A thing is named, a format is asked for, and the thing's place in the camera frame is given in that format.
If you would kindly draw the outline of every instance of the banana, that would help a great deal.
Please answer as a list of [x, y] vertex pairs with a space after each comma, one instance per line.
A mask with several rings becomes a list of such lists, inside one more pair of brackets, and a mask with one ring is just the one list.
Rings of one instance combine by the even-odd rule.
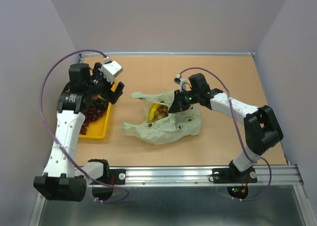
[[153, 122], [153, 120], [155, 118], [154, 112], [157, 111], [161, 106], [162, 106], [161, 104], [156, 104], [156, 103], [152, 104], [151, 110], [150, 110], [150, 113], [149, 113], [149, 119], [148, 119], [149, 123]]

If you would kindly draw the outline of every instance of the table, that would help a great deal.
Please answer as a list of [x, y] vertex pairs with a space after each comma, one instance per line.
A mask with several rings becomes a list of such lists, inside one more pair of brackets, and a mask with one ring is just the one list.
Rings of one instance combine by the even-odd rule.
[[[251, 56], [114, 56], [112, 60], [123, 67], [118, 81], [125, 84], [124, 94], [112, 106], [106, 139], [79, 140], [76, 161], [82, 166], [95, 158], [107, 159], [111, 166], [228, 165], [241, 152], [234, 124], [231, 118], [205, 107], [199, 106], [203, 119], [200, 135], [186, 136], [175, 143], [156, 146], [126, 136], [122, 131], [124, 122], [141, 124], [145, 120], [142, 101], [130, 99], [130, 94], [176, 90], [178, 86], [173, 79], [185, 68], [206, 68], [220, 77], [233, 98], [255, 106], [267, 104]], [[84, 60], [91, 67], [98, 61], [102, 61], [101, 56]], [[201, 71], [188, 71], [183, 77], [198, 72]], [[203, 74], [211, 89], [224, 90], [214, 77]], [[268, 150], [264, 157], [273, 165], [286, 164], [280, 144]]]

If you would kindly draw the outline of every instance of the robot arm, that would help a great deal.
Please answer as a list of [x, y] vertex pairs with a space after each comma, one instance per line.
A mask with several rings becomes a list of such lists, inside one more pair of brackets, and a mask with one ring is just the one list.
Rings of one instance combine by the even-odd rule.
[[[109, 58], [105, 61], [105, 64], [95, 64], [93, 75], [88, 64], [71, 65], [69, 82], [59, 97], [55, 136], [72, 159], [75, 158], [80, 128], [93, 97], [100, 95], [115, 104], [123, 93], [124, 85], [121, 82], [115, 91], [111, 90], [122, 67]], [[96, 179], [109, 174], [109, 165], [106, 160], [91, 160], [83, 170]], [[43, 175], [35, 177], [33, 185], [46, 199], [81, 201], [90, 183], [91, 180], [75, 170], [72, 162], [54, 142]]]
[[[232, 117], [229, 98], [226, 93], [220, 89], [210, 89], [205, 77], [201, 74], [195, 74], [189, 77], [191, 90], [186, 91], [183, 85], [184, 79], [177, 76], [174, 81], [181, 84], [180, 90], [174, 92], [174, 102], [169, 109], [169, 113], [176, 113], [187, 110], [190, 105], [199, 103], [210, 110], [218, 111], [229, 117]], [[251, 106], [231, 98], [233, 111], [236, 120], [245, 128], [247, 155], [253, 162], [257, 162], [260, 156], [269, 148], [275, 146], [283, 139], [283, 133], [278, 124], [276, 116], [269, 106], [261, 108]], [[235, 181], [239, 176], [253, 166], [244, 152], [241, 152], [230, 164], [229, 173], [225, 172], [224, 178], [230, 178]], [[221, 175], [217, 176], [215, 183], [223, 183]]]

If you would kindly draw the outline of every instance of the red grapes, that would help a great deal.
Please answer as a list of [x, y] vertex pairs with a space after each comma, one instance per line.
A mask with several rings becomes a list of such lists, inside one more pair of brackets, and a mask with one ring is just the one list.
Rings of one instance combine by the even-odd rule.
[[109, 102], [102, 99], [94, 99], [86, 112], [86, 118], [81, 126], [80, 134], [86, 135], [89, 123], [100, 119], [108, 109]]

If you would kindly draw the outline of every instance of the gray wall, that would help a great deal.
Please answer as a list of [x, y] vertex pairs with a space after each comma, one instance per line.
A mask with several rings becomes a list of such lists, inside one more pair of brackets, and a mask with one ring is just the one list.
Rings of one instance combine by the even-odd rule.
[[52, 0], [77, 49], [251, 52], [286, 0]]
[[256, 54], [256, 65], [317, 218], [317, 0], [287, 0]]
[[[0, 20], [0, 225], [24, 226], [37, 193], [33, 178], [52, 146], [40, 120], [40, 85], [56, 59], [75, 47], [50, 0], [0, 0]], [[69, 64], [46, 88], [51, 127]]]

